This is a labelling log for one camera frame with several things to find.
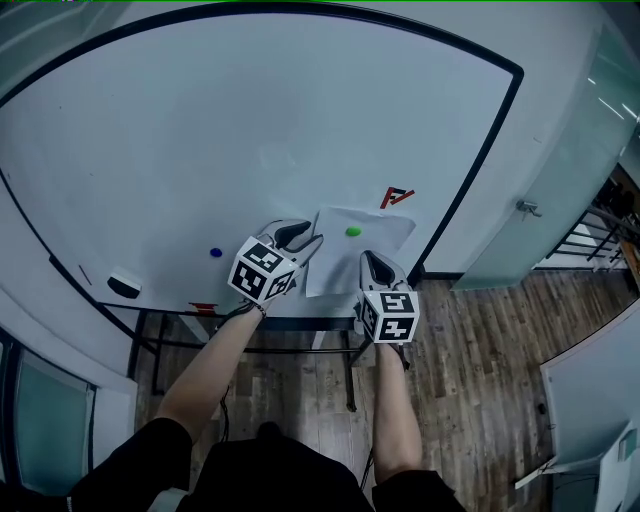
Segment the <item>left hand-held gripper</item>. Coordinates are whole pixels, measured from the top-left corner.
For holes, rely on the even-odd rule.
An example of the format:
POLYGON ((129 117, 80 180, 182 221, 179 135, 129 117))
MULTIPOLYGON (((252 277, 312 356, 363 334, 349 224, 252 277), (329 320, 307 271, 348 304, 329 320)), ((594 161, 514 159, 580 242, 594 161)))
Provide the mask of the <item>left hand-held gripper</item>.
POLYGON ((286 294, 324 242, 322 234, 302 235, 310 226, 302 219, 269 223, 237 252, 227 284, 254 304, 286 294))

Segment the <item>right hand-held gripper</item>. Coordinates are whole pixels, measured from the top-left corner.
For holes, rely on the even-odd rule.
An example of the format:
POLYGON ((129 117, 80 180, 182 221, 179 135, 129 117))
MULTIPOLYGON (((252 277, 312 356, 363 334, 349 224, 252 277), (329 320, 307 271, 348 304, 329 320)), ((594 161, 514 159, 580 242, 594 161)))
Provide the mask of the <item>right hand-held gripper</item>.
POLYGON ((366 250, 360 257, 360 287, 355 331, 376 344, 411 342, 420 307, 404 270, 383 254, 366 250))

